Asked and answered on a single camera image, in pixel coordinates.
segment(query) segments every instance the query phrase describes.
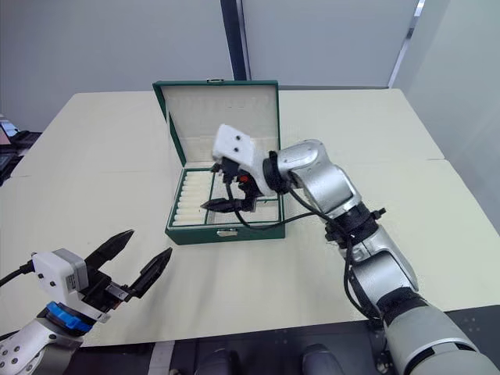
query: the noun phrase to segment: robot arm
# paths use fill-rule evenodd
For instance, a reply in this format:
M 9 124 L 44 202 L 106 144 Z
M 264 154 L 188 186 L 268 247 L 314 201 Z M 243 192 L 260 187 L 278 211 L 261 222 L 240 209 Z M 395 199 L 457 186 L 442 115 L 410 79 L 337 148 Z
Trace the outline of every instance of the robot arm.
M 241 175 L 252 196 L 290 194 L 303 188 L 346 261 L 348 282 L 361 310 L 383 322 L 394 365 L 401 375 L 499 375 L 495 365 L 439 309 L 418 295 L 409 262 L 377 223 L 385 211 L 370 212 L 345 172 L 334 165 L 320 141 L 308 140 L 265 158 L 250 137 L 221 125 L 213 157 L 230 182 Z M 219 210 L 222 202 L 204 204 Z M 226 211 L 228 202 L 224 202 Z
M 105 323 L 110 309 L 145 294 L 165 269 L 172 248 L 153 258 L 130 287 L 114 283 L 98 270 L 123 250 L 133 233 L 127 230 L 111 237 L 86 259 L 64 248 L 32 255 L 32 271 L 53 301 L 0 341 L 0 375 L 62 374 L 96 322 Z

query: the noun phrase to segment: box latch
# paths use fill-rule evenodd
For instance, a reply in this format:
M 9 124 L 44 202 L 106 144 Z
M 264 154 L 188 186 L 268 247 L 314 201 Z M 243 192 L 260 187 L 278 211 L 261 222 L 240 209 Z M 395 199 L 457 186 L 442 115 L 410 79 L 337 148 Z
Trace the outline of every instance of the box latch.
M 234 237 L 238 235 L 238 229 L 235 228 L 221 229 L 217 231 L 217 235 L 219 237 Z

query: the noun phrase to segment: white tabletop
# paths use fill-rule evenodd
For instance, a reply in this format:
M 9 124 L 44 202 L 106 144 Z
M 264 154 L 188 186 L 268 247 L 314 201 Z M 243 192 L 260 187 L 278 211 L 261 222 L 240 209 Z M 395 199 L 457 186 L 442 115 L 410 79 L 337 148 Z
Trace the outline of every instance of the white tabletop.
M 383 91 L 369 92 L 377 96 Z M 141 104 L 128 111 L 113 105 L 119 96 L 120 102 L 127 99 L 127 108 L 134 103 L 133 97 Z M 104 266 L 116 282 L 130 283 L 167 246 L 174 247 L 173 257 L 146 296 L 122 304 L 108 323 L 97 324 L 86 336 L 86 345 L 164 341 L 360 318 L 344 296 L 343 260 L 325 242 L 323 225 L 313 217 L 287 225 L 284 240 L 172 243 L 163 231 L 180 164 L 153 103 L 151 93 L 73 97 L 28 153 L 21 173 L 17 170 L 17 177 L 0 188 L 0 274 L 25 263 L 32 252 L 65 247 L 85 257 L 111 235 L 133 228 L 136 233 L 129 245 Z M 92 117 L 92 106 L 100 116 Z M 291 138 L 283 123 L 288 110 L 282 100 L 283 139 Z M 143 115 L 143 128 L 136 112 Z M 120 114 L 120 125 L 113 113 Z M 103 127 L 100 133 L 91 126 L 92 118 Z M 404 118 L 398 126 L 405 126 Z M 325 128 L 324 137 L 314 136 L 325 139 L 338 133 L 333 130 Z M 367 133 L 373 139 L 380 132 Z M 362 161 L 353 152 L 342 166 L 371 209 L 387 208 L 381 223 L 412 263 L 429 301 L 442 309 L 499 303 L 495 272 L 500 239 L 449 163 L 429 160 L 439 159 L 439 152 L 427 132 L 420 133 L 426 145 L 420 156 L 404 153 L 401 147 L 401 161 L 387 160 L 387 154 L 387 159 Z M 65 134 L 64 141 L 60 134 Z M 396 141 L 400 145 L 405 139 Z M 325 143 L 329 153 L 335 152 L 335 144 Z M 62 152 L 50 152 L 49 145 Z M 137 147 L 142 156 L 131 158 L 131 145 L 142 145 Z M 88 148 L 104 159 L 85 151 Z M 287 216 L 299 212 L 290 200 L 285 209 Z M 478 244 L 487 259 L 480 266 L 471 260 Z M 0 332 L 19 329 L 47 302 L 33 275 L 8 283 L 0 289 L 0 304 L 9 306 L 2 311 Z

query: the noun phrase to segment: green box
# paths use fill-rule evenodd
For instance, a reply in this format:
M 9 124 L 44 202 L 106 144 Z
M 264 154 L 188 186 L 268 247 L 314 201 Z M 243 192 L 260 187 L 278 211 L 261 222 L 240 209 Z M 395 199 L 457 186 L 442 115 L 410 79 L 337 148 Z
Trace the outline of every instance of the green box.
M 209 173 L 213 141 L 221 123 L 248 134 L 258 148 L 280 149 L 278 83 L 158 81 L 153 89 L 183 166 L 165 233 L 178 245 L 284 238 L 284 226 L 251 230 L 233 213 L 195 208 L 196 199 L 227 197 L 221 189 L 222 177 Z M 233 193 L 235 198 L 244 196 L 235 186 Z M 283 198 L 262 197 L 255 212 L 242 215 L 253 225 L 277 223 L 284 219 Z

